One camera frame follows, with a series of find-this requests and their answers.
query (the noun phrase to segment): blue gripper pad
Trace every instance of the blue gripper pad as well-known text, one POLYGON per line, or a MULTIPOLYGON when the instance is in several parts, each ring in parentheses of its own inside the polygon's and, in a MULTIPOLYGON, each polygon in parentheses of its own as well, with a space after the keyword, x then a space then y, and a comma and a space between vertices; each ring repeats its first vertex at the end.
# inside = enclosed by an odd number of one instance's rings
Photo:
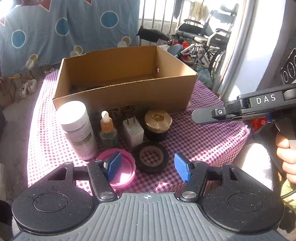
POLYGON ((122 162, 122 155, 119 151, 115 152, 111 159, 108 159, 108 167, 106 172, 106 178, 108 182, 115 178, 115 175, 119 171, 122 162))
POLYGON ((178 152, 175 154, 175 168, 185 183, 187 183, 191 177, 187 162, 189 162, 189 160, 181 153, 178 152))

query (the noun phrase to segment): blue circle pattern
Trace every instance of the blue circle pattern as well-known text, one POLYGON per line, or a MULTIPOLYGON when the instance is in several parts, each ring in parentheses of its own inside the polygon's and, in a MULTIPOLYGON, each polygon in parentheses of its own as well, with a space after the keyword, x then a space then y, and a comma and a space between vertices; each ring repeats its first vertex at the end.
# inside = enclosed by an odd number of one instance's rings
POLYGON ((67 19, 61 18, 57 22, 56 32, 62 36, 66 36, 69 33, 69 25, 67 19))
POLYGON ((26 36, 23 31, 17 30, 12 34, 12 44, 16 48, 20 48, 26 41, 26 36))
POLYGON ((106 28, 114 27, 118 22, 118 17, 113 12, 105 12, 101 16, 101 23, 106 28))

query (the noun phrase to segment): screw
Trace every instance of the screw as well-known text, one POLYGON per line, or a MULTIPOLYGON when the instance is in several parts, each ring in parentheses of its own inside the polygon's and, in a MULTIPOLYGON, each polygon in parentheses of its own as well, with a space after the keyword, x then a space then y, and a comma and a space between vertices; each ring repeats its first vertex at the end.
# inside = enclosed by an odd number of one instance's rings
POLYGON ((191 199, 191 198, 195 198, 197 196, 197 194, 193 191, 186 191, 182 193, 182 197, 186 198, 186 199, 191 199))
POLYGON ((100 194, 100 197, 103 199, 103 200, 109 200, 109 199, 112 199, 114 197, 114 193, 113 192, 102 192, 100 194))
POLYGON ((103 166, 104 166, 104 168, 108 169, 109 163, 108 162, 104 162, 103 166))

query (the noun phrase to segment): finger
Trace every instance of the finger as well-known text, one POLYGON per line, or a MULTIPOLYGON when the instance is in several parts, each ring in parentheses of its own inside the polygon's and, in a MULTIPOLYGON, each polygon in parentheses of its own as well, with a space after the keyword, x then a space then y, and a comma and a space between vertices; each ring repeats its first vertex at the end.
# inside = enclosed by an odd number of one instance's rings
POLYGON ((296 176, 295 175, 291 175, 291 174, 287 173, 287 179, 292 183, 296 183, 296 176))
POLYGON ((290 164, 284 161, 283 170, 288 174, 296 175, 296 164, 290 164))
POLYGON ((291 150, 290 148, 284 149, 284 148, 278 147, 276 154, 283 161, 290 164, 296 164, 296 150, 291 150))
POLYGON ((276 135, 276 145, 280 148, 289 148, 290 144, 286 137, 284 137, 280 132, 276 135))

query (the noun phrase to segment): table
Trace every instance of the table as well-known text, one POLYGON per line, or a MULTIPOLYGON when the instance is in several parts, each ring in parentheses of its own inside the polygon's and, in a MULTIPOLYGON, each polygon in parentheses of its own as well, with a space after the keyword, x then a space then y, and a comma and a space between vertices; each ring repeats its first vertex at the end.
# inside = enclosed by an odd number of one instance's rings
MULTIPOLYGON (((52 102, 58 72, 47 75, 37 99, 28 144, 28 186, 51 172, 63 162, 74 166, 85 166, 87 162, 77 158, 56 122, 56 110, 52 102)), ((232 162, 239 153, 250 129, 242 122, 224 122, 197 125, 191 120, 194 109, 222 103, 209 89, 197 81, 191 96, 191 106, 172 114, 173 123, 165 141, 161 142, 169 153, 169 163, 159 175, 146 175, 136 171, 128 192, 179 192, 184 186, 175 170, 173 160, 176 152, 182 152, 189 160, 201 160, 211 166, 232 162)), ((118 128, 119 148, 130 151, 122 130, 118 128)), ((77 181, 76 185, 91 193, 88 181, 77 181)))

